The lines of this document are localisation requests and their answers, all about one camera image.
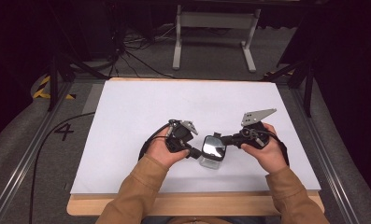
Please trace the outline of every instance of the dark background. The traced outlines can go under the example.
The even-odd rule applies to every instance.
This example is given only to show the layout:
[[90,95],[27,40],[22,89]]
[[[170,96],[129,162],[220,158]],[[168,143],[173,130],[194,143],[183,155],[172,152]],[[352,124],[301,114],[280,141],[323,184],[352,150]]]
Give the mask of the dark background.
[[[319,49],[315,78],[336,128],[371,188],[371,0],[344,3],[329,14],[269,8],[259,26],[298,27],[282,63],[297,62],[313,47]],[[154,28],[173,22],[176,10],[176,6],[94,1],[0,1],[0,132],[32,103],[31,87],[48,71],[55,50],[80,61],[108,59],[127,27],[151,38]],[[116,44],[109,41],[113,34]]]

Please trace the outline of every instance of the metal frame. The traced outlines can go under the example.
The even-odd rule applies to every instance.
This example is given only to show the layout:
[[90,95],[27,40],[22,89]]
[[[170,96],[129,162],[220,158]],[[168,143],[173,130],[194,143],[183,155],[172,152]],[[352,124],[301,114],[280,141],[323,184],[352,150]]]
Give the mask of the metal frame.
[[249,71],[256,72],[255,63],[250,52],[252,37],[255,33],[261,10],[253,14],[212,13],[212,12],[182,12],[181,5],[177,6],[176,46],[174,48],[173,69],[179,70],[181,60],[181,27],[213,27],[231,29],[249,29],[246,41],[241,41],[244,57]]
[[21,161],[17,165],[16,169],[13,171],[13,174],[7,185],[0,196],[0,221],[4,216],[7,208],[9,207],[11,201],[13,200],[17,190],[19,189],[23,179],[27,175],[28,170],[30,169],[33,161],[36,158],[36,154],[38,149],[42,143],[42,140],[45,138],[46,134],[49,131],[49,126],[58,111],[60,104],[65,99],[65,96],[69,93],[71,89],[72,83],[65,82],[60,89],[58,101],[55,104],[55,107],[46,114],[45,118],[43,118],[39,128],[36,131],[36,135],[34,136],[33,140],[31,141],[29,147],[25,151],[24,155],[21,158]]
[[336,202],[339,206],[343,218],[345,219],[346,223],[349,224],[360,223],[360,221],[357,218],[357,215],[354,212],[353,207],[351,206],[349,197],[346,194],[345,190],[343,189],[342,181],[340,180],[338,174],[336,173],[334,165],[330,160],[330,157],[327,153],[327,149],[322,143],[319,132],[317,131],[316,126],[314,125],[313,119],[306,114],[302,106],[304,99],[302,98],[301,92],[295,89],[291,89],[291,92],[293,94],[295,103],[302,114],[304,123],[307,125],[307,128],[311,133],[313,142],[317,149],[316,151],[317,157],[321,164],[322,170],[324,171],[325,176],[327,177],[328,183],[331,187],[331,191],[335,196]]

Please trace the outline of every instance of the person's left hand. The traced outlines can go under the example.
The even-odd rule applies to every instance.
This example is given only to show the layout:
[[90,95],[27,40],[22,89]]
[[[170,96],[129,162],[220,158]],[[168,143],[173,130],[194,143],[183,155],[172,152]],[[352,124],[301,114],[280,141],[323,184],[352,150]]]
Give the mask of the person's left hand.
[[171,153],[165,145],[165,135],[168,132],[168,127],[163,129],[161,132],[156,134],[157,138],[154,138],[150,142],[150,146],[146,154],[160,162],[167,168],[170,168],[174,163],[180,161],[188,156],[189,149],[184,149],[179,152]]

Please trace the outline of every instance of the mirror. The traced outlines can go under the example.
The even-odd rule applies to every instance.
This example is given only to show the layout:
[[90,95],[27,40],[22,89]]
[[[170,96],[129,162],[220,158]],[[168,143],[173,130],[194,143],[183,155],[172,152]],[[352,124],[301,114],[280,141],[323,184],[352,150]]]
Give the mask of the mirror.
[[218,169],[225,157],[225,152],[226,146],[223,145],[221,139],[208,135],[203,144],[202,157],[199,163],[210,169]]

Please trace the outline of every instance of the hand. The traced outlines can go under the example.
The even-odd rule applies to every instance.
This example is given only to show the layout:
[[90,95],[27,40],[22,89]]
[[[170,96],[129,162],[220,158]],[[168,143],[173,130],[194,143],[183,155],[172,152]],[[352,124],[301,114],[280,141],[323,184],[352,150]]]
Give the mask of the hand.
[[[272,125],[264,123],[264,127],[268,131],[276,134]],[[255,159],[257,159],[261,164],[262,168],[264,168],[269,174],[287,166],[283,154],[281,153],[281,149],[278,146],[278,142],[272,137],[269,138],[269,143],[263,149],[257,149],[247,144],[242,144],[241,148],[251,156],[255,157]]]
[[165,135],[167,134],[168,129],[169,128],[167,127],[156,134],[156,138],[150,142],[150,146],[148,147],[146,154],[153,157],[165,167],[170,168],[177,161],[187,157],[189,150],[185,149],[175,153],[170,152],[165,144]]

